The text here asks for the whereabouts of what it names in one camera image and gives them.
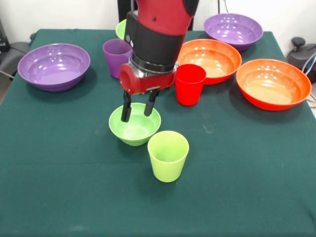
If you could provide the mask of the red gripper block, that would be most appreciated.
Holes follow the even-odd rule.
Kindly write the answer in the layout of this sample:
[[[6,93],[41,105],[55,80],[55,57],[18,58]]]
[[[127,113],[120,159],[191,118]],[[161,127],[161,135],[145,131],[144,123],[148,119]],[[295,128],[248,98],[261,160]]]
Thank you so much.
[[[175,73],[171,72],[168,74],[141,77],[136,75],[131,65],[123,64],[119,72],[120,84],[124,89],[121,121],[129,121],[131,114],[131,95],[144,94],[147,91],[151,92],[145,105],[144,115],[150,116],[154,108],[155,100],[159,95],[159,90],[172,86],[174,75]]]

